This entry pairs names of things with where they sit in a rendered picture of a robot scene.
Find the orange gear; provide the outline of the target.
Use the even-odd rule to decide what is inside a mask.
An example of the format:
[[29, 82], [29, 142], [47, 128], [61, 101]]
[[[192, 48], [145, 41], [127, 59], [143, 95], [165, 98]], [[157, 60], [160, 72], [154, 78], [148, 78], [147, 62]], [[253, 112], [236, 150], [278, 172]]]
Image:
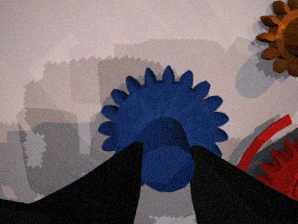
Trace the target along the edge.
[[267, 41], [269, 48], [263, 49], [261, 59], [275, 59], [273, 71], [285, 72], [298, 77], [298, 0], [287, 0], [287, 4], [273, 2], [275, 18], [261, 16], [262, 23], [270, 27], [269, 32], [257, 36], [259, 41]]

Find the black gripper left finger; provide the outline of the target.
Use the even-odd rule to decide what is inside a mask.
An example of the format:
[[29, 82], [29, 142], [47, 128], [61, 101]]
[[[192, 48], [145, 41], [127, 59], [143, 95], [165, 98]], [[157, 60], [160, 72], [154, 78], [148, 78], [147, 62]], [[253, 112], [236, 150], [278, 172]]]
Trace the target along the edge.
[[134, 224], [144, 143], [133, 141], [104, 164], [31, 204], [0, 198], [0, 224]]

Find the grey metal board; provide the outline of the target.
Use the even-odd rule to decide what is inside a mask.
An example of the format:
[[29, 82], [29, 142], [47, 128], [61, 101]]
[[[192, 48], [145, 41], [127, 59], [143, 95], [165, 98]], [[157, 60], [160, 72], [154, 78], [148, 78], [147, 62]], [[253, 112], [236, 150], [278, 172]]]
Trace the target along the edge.
[[[246, 172], [249, 173], [250, 176], [258, 177], [265, 175], [263, 173], [263, 169], [259, 167], [259, 164], [262, 163], [271, 163], [273, 161], [273, 157], [270, 155], [271, 149], [274, 151], [278, 151], [279, 153], [283, 152], [283, 140], [289, 139], [290, 143], [297, 143], [298, 137], [298, 128], [295, 128], [294, 131], [287, 133], [286, 136], [281, 137], [281, 140], [275, 141], [274, 144], [269, 145], [269, 147], [263, 148], [262, 151], [254, 153], [253, 159], [251, 159], [249, 167], [247, 167]], [[245, 173], [246, 173], [245, 172]]]

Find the blue gear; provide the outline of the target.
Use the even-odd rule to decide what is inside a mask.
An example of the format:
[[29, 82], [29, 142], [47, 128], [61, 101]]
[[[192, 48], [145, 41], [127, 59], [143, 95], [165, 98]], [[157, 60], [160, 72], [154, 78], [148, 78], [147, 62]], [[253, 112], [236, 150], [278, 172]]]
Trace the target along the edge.
[[100, 111], [110, 119], [98, 128], [109, 136], [102, 151], [114, 151], [114, 156], [133, 141], [144, 143], [141, 186], [174, 192], [193, 180], [196, 163], [190, 152], [192, 145], [222, 157], [216, 143], [229, 140], [229, 136], [217, 127], [226, 124], [229, 116], [216, 111], [222, 104], [220, 96], [205, 99], [212, 87], [209, 81], [192, 89], [193, 72], [189, 69], [176, 81], [172, 65], [166, 67], [162, 80], [157, 80], [148, 67], [144, 81], [141, 85], [128, 76], [125, 83], [129, 95], [118, 89], [110, 92], [116, 105], [105, 105]]

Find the red curved arrow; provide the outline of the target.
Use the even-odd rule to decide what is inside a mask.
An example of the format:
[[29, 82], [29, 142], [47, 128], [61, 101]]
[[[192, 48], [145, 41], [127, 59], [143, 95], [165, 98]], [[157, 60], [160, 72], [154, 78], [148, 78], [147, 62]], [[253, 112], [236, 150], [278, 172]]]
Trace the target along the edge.
[[278, 131], [281, 131], [282, 128], [287, 127], [287, 125], [291, 125], [291, 117], [289, 113], [287, 113], [286, 116], [283, 116], [282, 119], [275, 121], [275, 123], [271, 124], [270, 127], [267, 127], [266, 131], [259, 133], [259, 135], [251, 141], [251, 144], [247, 147], [246, 152], [243, 153], [242, 159], [239, 161], [237, 168], [242, 169], [242, 172], [246, 172], [251, 159], [254, 157], [254, 153], [258, 152], [263, 143], [266, 143], [271, 136], [275, 135]]

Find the red gear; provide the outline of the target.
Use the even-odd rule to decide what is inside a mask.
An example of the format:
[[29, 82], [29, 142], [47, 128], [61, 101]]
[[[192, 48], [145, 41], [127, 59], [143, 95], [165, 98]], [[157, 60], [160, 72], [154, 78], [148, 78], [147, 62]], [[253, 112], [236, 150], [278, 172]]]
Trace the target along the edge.
[[290, 143], [289, 139], [283, 140], [283, 148], [285, 149], [281, 153], [271, 149], [273, 161], [259, 164], [265, 175], [254, 177], [254, 180], [258, 179], [277, 192], [298, 201], [298, 137], [295, 144]]

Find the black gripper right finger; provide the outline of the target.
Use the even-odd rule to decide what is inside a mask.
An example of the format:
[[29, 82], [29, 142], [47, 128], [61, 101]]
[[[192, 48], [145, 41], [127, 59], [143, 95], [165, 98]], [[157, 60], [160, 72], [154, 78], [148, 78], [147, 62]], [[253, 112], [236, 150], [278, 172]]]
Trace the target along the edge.
[[190, 147], [197, 224], [298, 224], [298, 201], [254, 180], [201, 145]]

